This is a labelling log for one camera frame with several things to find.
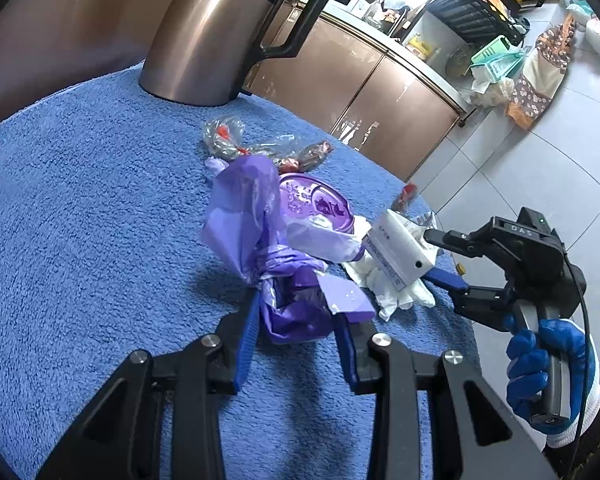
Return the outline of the white paper box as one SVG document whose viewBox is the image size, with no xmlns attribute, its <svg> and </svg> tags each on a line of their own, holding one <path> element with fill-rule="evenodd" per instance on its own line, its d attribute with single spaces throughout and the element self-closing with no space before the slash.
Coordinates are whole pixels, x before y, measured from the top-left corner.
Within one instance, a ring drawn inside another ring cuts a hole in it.
<svg viewBox="0 0 600 480">
<path fill-rule="evenodd" d="M 426 229 L 387 209 L 372 224 L 363 245 L 397 292 L 436 264 L 438 248 L 424 240 Z"/>
</svg>

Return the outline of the small red clear wrapper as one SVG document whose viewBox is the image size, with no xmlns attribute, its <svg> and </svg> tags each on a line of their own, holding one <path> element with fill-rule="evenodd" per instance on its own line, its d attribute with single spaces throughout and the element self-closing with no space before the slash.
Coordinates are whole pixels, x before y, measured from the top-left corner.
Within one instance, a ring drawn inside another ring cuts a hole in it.
<svg viewBox="0 0 600 480">
<path fill-rule="evenodd" d="M 411 201 L 414 200 L 417 194 L 417 185 L 412 182 L 407 183 L 392 202 L 391 210 L 398 212 L 399 214 L 405 214 L 408 206 L 410 206 Z"/>
</svg>

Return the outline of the white tissue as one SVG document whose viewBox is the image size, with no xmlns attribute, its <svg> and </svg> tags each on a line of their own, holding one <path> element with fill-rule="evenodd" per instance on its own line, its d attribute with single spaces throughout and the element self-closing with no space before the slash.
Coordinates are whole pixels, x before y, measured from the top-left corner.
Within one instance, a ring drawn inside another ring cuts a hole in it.
<svg viewBox="0 0 600 480">
<path fill-rule="evenodd" d="M 349 278 L 355 281 L 358 286 L 367 288 L 374 294 L 376 304 L 379 307 L 379 316 L 384 321 L 388 321 L 396 310 L 408 310 L 414 304 L 432 308 L 436 304 L 436 300 L 422 282 L 422 278 L 403 289 L 402 292 L 397 292 L 375 259 L 366 250 L 363 245 L 363 238 L 372 227 L 372 224 L 361 216 L 354 218 L 353 235 L 362 243 L 364 252 L 358 260 L 343 263 L 343 269 L 346 270 Z"/>
</svg>

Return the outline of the purple cup lid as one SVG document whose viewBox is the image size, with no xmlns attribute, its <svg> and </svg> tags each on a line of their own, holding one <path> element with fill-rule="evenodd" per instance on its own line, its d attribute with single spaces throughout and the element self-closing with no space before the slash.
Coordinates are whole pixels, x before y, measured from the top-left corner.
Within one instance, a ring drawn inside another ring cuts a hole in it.
<svg viewBox="0 0 600 480">
<path fill-rule="evenodd" d="M 352 233 L 354 215 L 349 202 L 336 188 L 307 174 L 284 174 L 279 179 L 280 206 L 291 219 L 321 214 L 335 231 Z"/>
</svg>

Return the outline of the purple plastic bag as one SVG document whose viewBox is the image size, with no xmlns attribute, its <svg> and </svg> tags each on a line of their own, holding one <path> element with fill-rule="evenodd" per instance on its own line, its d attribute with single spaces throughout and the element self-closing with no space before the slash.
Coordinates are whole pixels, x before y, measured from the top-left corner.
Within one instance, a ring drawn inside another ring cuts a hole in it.
<svg viewBox="0 0 600 480">
<path fill-rule="evenodd" d="M 376 311 L 360 286 L 329 273 L 356 261 L 362 244 L 321 214 L 291 219 L 280 206 L 280 175 L 271 159 L 236 158 L 214 178 L 202 239 L 223 263 L 260 292 L 264 328 L 276 344 L 324 338 L 341 314 L 352 323 Z"/>
</svg>

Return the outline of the clear red plastic wrapper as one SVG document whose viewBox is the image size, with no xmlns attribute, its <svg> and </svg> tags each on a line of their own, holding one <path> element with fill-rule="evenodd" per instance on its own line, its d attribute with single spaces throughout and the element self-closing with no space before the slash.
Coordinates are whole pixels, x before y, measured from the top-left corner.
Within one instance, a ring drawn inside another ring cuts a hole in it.
<svg viewBox="0 0 600 480">
<path fill-rule="evenodd" d="M 271 159 L 280 174 L 312 171 L 328 159 L 334 147 L 328 141 L 304 145 L 294 134 L 280 134 L 260 143 L 242 138 L 244 123 L 234 116 L 209 120 L 202 128 L 202 142 L 208 148 L 209 164 L 225 168 L 236 158 L 260 155 Z"/>
</svg>

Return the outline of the brown kitchen cabinets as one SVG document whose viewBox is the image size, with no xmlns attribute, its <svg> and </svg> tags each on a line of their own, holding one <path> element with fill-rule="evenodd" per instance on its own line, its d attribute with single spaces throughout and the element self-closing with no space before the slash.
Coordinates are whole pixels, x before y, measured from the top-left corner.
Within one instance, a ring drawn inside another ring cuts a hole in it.
<svg viewBox="0 0 600 480">
<path fill-rule="evenodd" d="M 402 180 L 472 110 L 433 68 L 335 3 L 297 56 L 258 63 L 244 88 Z"/>
</svg>

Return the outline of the blue towel table cover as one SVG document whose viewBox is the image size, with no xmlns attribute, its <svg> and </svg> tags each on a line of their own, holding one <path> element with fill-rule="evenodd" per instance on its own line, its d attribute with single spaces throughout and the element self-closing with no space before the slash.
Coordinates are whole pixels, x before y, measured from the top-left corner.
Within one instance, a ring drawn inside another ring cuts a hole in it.
<svg viewBox="0 0 600 480">
<path fill-rule="evenodd" d="M 131 351 L 178 351 L 245 298 L 200 237 L 204 124 L 237 117 L 256 143 L 329 137 L 255 96 L 156 99 L 140 66 L 0 123 L 0 453 L 20 479 Z M 263 336 L 242 391 L 220 400 L 227 479 L 365 479 L 374 398 L 349 390 L 334 337 Z"/>
</svg>

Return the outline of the green plastic basket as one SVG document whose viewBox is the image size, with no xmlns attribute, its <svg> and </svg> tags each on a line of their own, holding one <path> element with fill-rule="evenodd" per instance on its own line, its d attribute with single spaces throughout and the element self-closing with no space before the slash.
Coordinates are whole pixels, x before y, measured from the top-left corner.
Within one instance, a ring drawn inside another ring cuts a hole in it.
<svg viewBox="0 0 600 480">
<path fill-rule="evenodd" d="M 511 44 L 504 35 L 497 36 L 472 58 L 470 70 L 475 80 L 498 82 L 526 57 L 526 51 Z"/>
</svg>

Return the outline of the black dish rack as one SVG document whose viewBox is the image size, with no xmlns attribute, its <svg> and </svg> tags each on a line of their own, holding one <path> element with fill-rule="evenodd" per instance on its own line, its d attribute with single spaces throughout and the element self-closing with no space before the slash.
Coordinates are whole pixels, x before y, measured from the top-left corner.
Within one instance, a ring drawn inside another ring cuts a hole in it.
<svg viewBox="0 0 600 480">
<path fill-rule="evenodd" d="M 514 46 L 524 42 L 529 26 L 524 12 L 546 0 L 429 0 L 426 10 L 468 44 L 487 44 L 498 36 Z"/>
</svg>

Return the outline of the copper steel kettle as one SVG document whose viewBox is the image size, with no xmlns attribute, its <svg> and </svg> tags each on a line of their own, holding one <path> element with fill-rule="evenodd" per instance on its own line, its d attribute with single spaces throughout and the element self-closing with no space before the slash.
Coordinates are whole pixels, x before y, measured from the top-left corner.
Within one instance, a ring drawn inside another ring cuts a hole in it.
<svg viewBox="0 0 600 480">
<path fill-rule="evenodd" d="M 140 73 L 158 98 L 221 106 L 238 97 L 254 64 L 294 58 L 329 0 L 309 0 L 280 46 L 263 37 L 285 0 L 172 0 Z"/>
</svg>

